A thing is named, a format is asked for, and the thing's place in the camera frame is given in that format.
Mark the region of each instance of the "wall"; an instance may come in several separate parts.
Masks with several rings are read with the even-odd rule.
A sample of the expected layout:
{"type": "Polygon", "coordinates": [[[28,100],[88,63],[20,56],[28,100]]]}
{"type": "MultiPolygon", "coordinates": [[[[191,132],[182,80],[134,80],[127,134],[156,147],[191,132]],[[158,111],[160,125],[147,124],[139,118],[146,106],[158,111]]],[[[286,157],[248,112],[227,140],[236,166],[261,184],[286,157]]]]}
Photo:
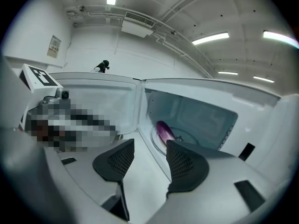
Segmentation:
{"type": "Polygon", "coordinates": [[[138,79],[202,77],[199,71],[152,37],[141,38],[111,26],[75,28],[64,71],[90,72],[103,60],[108,74],[138,79]]]}
{"type": "Polygon", "coordinates": [[[1,44],[4,56],[13,58],[13,70],[29,63],[58,71],[64,66],[71,42],[71,22],[59,0],[29,0],[15,17],[1,44]],[[57,58],[47,56],[52,36],[61,40],[57,58]]]}
{"type": "Polygon", "coordinates": [[[269,119],[261,145],[254,150],[257,155],[266,154],[265,158],[256,159],[256,169],[275,184],[291,179],[298,168],[298,113],[299,95],[282,97],[269,119]]]}
{"type": "MultiPolygon", "coordinates": [[[[235,68],[231,69],[225,69],[225,71],[233,71],[236,72],[235,68]]],[[[258,89],[262,89],[277,95],[284,95],[285,94],[285,82],[284,78],[281,74],[278,74],[275,71],[272,71],[272,74],[278,74],[275,76],[275,82],[270,83],[262,80],[257,80],[254,79],[253,76],[257,75],[256,69],[248,69],[244,67],[244,69],[239,69],[238,75],[228,75],[228,74],[216,74],[214,79],[219,79],[219,80],[226,80],[226,81],[232,81],[232,82],[237,82],[240,84],[256,87],[258,89]]]]}

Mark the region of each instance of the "open door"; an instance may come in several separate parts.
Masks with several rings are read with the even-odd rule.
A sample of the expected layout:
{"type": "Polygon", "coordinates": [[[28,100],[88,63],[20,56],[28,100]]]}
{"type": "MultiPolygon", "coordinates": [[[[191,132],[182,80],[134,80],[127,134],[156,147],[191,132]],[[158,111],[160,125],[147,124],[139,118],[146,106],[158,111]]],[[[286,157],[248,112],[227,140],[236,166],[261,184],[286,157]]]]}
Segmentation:
{"type": "Polygon", "coordinates": [[[280,97],[253,87],[210,79],[148,79],[142,81],[138,130],[166,176],[166,144],[157,132],[164,122],[173,140],[221,150],[238,157],[248,144],[255,150],[246,162],[256,164],[257,149],[274,122],[269,122],[280,97]]]}
{"type": "Polygon", "coordinates": [[[137,129],[142,82],[129,77],[101,73],[51,74],[70,91],[70,99],[88,114],[102,115],[119,134],[137,129]]]}

